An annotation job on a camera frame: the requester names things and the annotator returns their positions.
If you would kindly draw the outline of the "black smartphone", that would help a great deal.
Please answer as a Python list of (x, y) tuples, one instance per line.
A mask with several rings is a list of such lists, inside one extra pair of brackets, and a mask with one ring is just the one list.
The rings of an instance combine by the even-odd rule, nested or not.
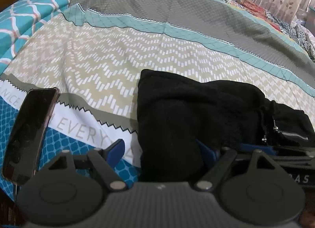
[(30, 90), (21, 104), (6, 147), (2, 176), (23, 185), (34, 176), (45, 131), (60, 95), (58, 88)]

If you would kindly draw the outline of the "striped teal beige bedsheet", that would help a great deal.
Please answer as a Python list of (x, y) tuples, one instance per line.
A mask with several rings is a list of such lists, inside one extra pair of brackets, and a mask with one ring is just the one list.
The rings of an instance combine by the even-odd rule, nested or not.
[(27, 92), (55, 87), (40, 165), (62, 150), (82, 154), (121, 138), (126, 150), (115, 170), (132, 185), (145, 69), (253, 84), (314, 122), (314, 63), (261, 19), (219, 0), (70, 0), (1, 72), (1, 154)]

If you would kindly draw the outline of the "grey floral crumpled blanket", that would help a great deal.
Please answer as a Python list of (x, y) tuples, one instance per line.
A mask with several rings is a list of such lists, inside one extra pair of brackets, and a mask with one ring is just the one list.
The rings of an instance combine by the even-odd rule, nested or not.
[(269, 11), (266, 11), (266, 16), (270, 21), (279, 26), (280, 31), (283, 34), (293, 39), (300, 47), (302, 47), (308, 53), (311, 61), (314, 62), (314, 35), (309, 29), (301, 24), (304, 20), (300, 20), (297, 16), (294, 16), (289, 24), (278, 19)]

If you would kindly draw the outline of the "black pants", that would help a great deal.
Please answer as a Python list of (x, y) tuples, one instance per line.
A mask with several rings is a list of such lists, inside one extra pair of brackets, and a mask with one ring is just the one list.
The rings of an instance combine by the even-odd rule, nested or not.
[(229, 80), (200, 83), (143, 70), (137, 121), (141, 182), (197, 182), (210, 169), (207, 148), (314, 146), (304, 111), (267, 99), (252, 84)]

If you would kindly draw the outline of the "teal patterned pillow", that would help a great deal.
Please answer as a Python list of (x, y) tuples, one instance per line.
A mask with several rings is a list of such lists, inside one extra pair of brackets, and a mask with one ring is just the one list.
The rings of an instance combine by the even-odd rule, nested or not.
[(1, 72), (31, 36), (69, 4), (70, 0), (18, 0), (1, 11)]

